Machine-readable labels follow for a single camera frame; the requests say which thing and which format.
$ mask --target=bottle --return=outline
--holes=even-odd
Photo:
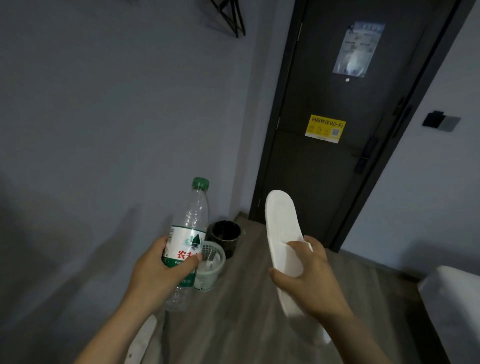
[[[209,181],[195,177],[192,192],[186,209],[176,214],[167,245],[163,251],[162,261],[168,267],[174,267],[189,256],[202,252],[205,233],[208,228],[208,191]],[[167,300],[168,311],[183,311],[190,301],[196,270],[190,273],[173,291]]]

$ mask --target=door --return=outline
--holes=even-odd
[[[412,111],[409,94],[454,3],[306,2],[273,144],[264,149],[268,163],[257,179],[254,220],[265,222],[266,196],[283,190],[295,203],[302,232],[325,246],[334,241],[382,145]],[[384,24],[363,77],[333,73],[346,31],[355,22]],[[344,123],[338,143],[305,136],[312,115]]]

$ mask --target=door frame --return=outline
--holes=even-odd
[[[272,111],[265,136],[260,167],[253,192],[252,204],[249,213],[250,220],[255,220],[260,206],[268,162],[273,147],[276,128],[280,118],[280,112],[288,83],[290,68],[293,62],[295,47],[301,33],[301,24],[305,14],[307,1],[308,0],[295,1],[287,42],[285,44],[282,65],[280,68],[280,74],[278,76]],[[438,36],[436,36],[436,40],[426,60],[422,61],[423,65],[420,69],[420,72],[416,75],[414,82],[410,83],[409,91],[404,97],[404,101],[398,108],[398,112],[395,113],[396,116],[394,118],[394,122],[391,123],[388,130],[386,130],[386,137],[381,144],[379,143],[380,145],[376,148],[375,153],[372,155],[373,157],[365,168],[365,172],[362,174],[363,179],[360,187],[355,191],[347,191],[347,194],[353,194],[349,197],[349,199],[347,199],[352,201],[352,203],[346,205],[343,203],[345,201],[345,199],[343,199],[337,213],[332,220],[331,226],[326,234],[327,241],[323,242],[331,250],[335,252],[340,250],[343,241],[347,237],[348,232],[352,228],[353,223],[357,219],[361,209],[368,199],[368,196],[380,178],[383,169],[393,154],[393,151],[396,148],[401,136],[408,127],[408,124],[415,114],[417,107],[425,96],[430,83],[444,61],[474,3],[475,0],[455,1],[446,19],[446,22],[443,24]],[[405,90],[399,90],[398,93],[394,93],[391,99],[398,100],[402,97],[402,94],[405,95]],[[395,102],[393,104],[391,102],[387,103],[387,106],[384,109],[384,115],[391,115],[392,108],[395,107]]]

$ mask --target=green and white label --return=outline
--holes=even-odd
[[[204,240],[204,231],[182,226],[172,226],[167,245],[163,251],[163,263],[168,267],[174,267],[188,257],[196,253],[201,253]],[[179,286],[192,287],[193,282],[195,282],[196,274],[197,270],[194,270],[182,282],[180,282]]]

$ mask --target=black trash can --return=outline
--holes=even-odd
[[[227,259],[232,257],[240,234],[240,226],[233,221],[218,221],[212,227],[212,239],[223,248]]]

